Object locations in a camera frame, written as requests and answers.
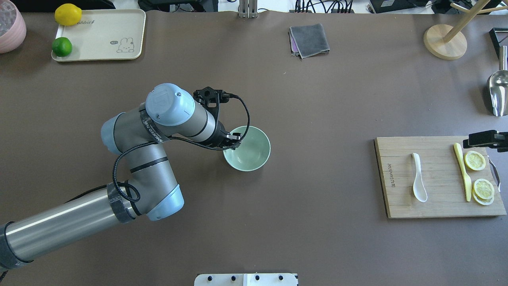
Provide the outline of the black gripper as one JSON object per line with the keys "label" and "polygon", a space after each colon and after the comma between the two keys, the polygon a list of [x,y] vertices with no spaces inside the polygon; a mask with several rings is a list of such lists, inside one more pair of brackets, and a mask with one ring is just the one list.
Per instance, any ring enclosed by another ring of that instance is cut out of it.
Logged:
{"label": "black gripper", "polygon": [[241,144],[242,133],[227,132],[221,122],[217,122],[213,134],[208,139],[210,148],[225,148],[235,150]]}

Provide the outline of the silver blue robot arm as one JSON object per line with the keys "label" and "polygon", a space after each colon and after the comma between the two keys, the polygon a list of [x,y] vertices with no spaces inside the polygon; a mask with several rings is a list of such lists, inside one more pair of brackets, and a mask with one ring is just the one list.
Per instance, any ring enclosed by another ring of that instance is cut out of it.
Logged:
{"label": "silver blue robot arm", "polygon": [[185,201],[163,143],[183,141],[214,151],[238,148],[244,135],[227,132],[218,119],[220,105],[230,99],[239,96],[210,87],[189,94],[162,83],[138,108],[105,122],[102,141],[117,155],[112,182],[1,226],[2,274],[138,216],[157,221],[178,212]]}

